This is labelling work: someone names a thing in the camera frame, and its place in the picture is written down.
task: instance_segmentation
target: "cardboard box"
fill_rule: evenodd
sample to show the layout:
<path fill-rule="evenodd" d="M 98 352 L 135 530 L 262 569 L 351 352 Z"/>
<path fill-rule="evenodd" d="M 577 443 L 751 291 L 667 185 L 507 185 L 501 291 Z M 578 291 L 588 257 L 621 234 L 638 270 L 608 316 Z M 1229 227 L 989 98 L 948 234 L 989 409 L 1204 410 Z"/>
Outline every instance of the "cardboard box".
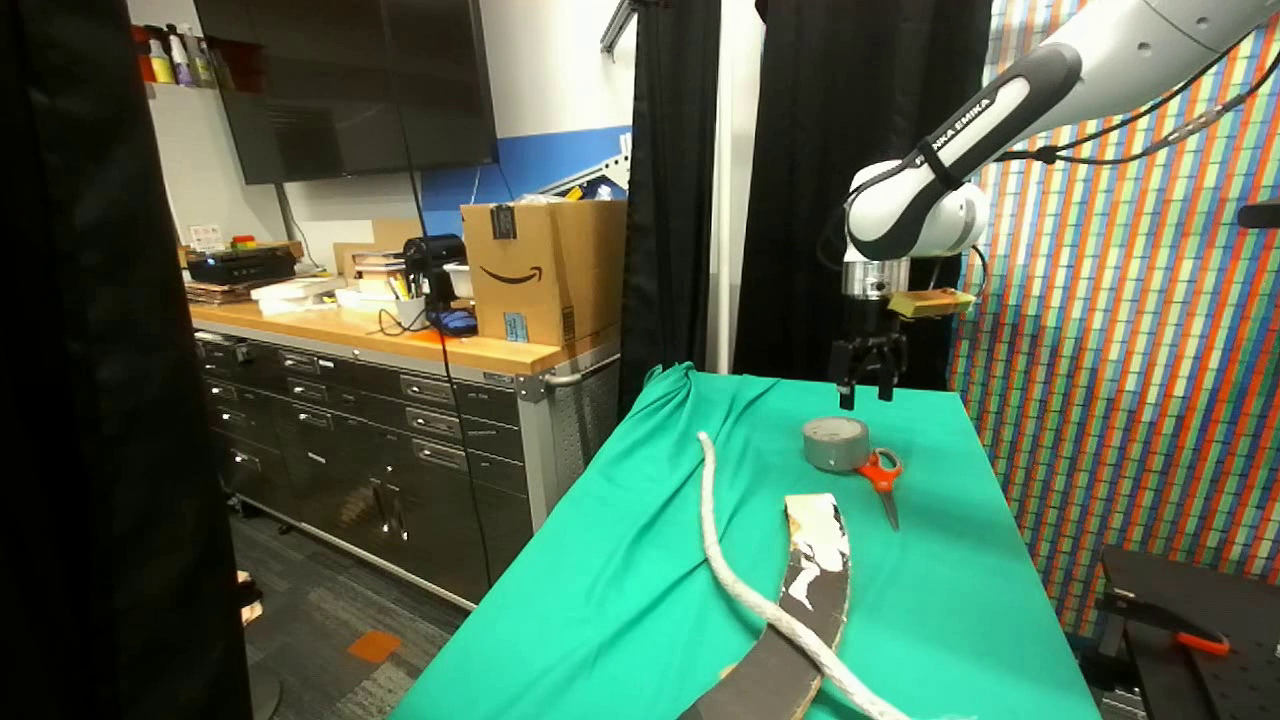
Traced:
<path fill-rule="evenodd" d="M 405 241 L 424 234 L 424 223 L 412 215 L 377 215 L 366 220 L 366 241 L 331 241 L 331 270 L 355 279 L 359 257 L 405 250 Z"/>
<path fill-rule="evenodd" d="M 612 349 L 623 234 L 623 200 L 463 205 L 476 332 L 563 352 Z"/>

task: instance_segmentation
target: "colorful backdrop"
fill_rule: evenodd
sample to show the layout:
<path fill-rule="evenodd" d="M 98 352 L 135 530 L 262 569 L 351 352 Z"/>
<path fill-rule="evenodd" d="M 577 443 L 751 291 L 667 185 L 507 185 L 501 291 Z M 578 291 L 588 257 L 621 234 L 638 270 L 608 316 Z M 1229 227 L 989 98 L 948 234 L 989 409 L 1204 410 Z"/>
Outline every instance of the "colorful backdrop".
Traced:
<path fill-rule="evenodd" d="M 996 0 L 993 72 L 1079 0 Z M 1126 157 L 1246 86 L 1280 29 L 1184 98 L 1079 148 Z M 1093 634 L 1097 551 L 1139 546 L 1280 583 L 1280 78 L 1139 165 L 993 165 L 989 294 L 957 325 L 958 387 L 1068 631 Z M 1070 141 L 1101 125 L 1059 127 Z"/>

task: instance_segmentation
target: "white wall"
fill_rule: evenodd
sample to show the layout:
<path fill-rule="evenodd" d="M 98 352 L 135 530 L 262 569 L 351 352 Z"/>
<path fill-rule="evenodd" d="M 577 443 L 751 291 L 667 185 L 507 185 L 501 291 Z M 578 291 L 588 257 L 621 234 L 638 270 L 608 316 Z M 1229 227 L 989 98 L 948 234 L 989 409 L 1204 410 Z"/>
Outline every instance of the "white wall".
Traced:
<path fill-rule="evenodd" d="M 743 275 L 756 98 L 760 98 L 762 21 L 756 0 L 718 0 L 718 96 L 715 96 L 715 209 L 712 209 L 712 299 L 709 369 L 730 370 L 736 305 Z"/>
<path fill-rule="evenodd" d="M 615 0 L 481 0 L 501 137 L 631 125 L 637 21 L 612 53 Z"/>
<path fill-rule="evenodd" d="M 488 78 L 501 137 L 631 125 L 637 29 L 601 49 L 612 0 L 481 0 Z M 135 23 L 201 30 L 190 0 L 126 0 Z M 235 148 L 210 86 L 155 86 L 152 125 L 168 205 L 185 241 L 201 227 L 282 234 L 277 187 L 241 178 Z M 331 263 L 331 241 L 366 241 L 377 215 L 418 215 L 412 177 L 282 185 L 313 258 Z"/>

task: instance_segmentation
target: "table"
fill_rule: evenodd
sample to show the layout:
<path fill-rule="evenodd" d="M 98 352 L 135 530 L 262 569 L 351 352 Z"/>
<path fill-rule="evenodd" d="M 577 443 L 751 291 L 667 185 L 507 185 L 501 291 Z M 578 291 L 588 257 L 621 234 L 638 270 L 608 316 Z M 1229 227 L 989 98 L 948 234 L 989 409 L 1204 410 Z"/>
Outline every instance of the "table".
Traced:
<path fill-rule="evenodd" d="M 1167 639 L 1167 628 L 1119 619 L 1151 720 L 1280 717 L 1277 583 L 1125 546 L 1102 546 L 1101 563 L 1107 583 L 1233 639 L 1224 661 L 1190 654 Z"/>
<path fill-rule="evenodd" d="M 805 463 L 837 383 L 654 369 L 518 558 L 394 703 L 394 720 L 678 717 L 760 634 L 701 546 L 701 440 L 715 440 L 726 563 L 776 597 L 783 495 L 837 492 L 852 542 L 838 654 L 909 717 L 1101 717 L 957 391 L 854 414 L 905 460 L 900 527 L 854 475 Z M 852 717 L 837 690 L 815 720 Z"/>

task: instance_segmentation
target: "black curtain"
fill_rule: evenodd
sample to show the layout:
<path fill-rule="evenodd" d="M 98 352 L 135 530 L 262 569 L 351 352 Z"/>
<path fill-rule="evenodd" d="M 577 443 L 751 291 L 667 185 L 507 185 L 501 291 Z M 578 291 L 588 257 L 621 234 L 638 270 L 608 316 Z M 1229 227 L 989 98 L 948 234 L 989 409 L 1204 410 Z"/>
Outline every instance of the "black curtain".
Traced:
<path fill-rule="evenodd" d="M 736 370 L 827 379 L 838 338 L 838 205 L 984 77 L 993 0 L 760 0 L 762 62 Z M 952 283 L 958 258 L 914 258 Z M 900 383 L 945 387 L 948 321 L 914 321 Z"/>
<path fill-rule="evenodd" d="M 718 0 L 637 0 L 621 409 L 654 365 L 702 365 Z"/>
<path fill-rule="evenodd" d="M 226 506 L 122 0 L 0 9 L 0 717 L 246 717 Z"/>

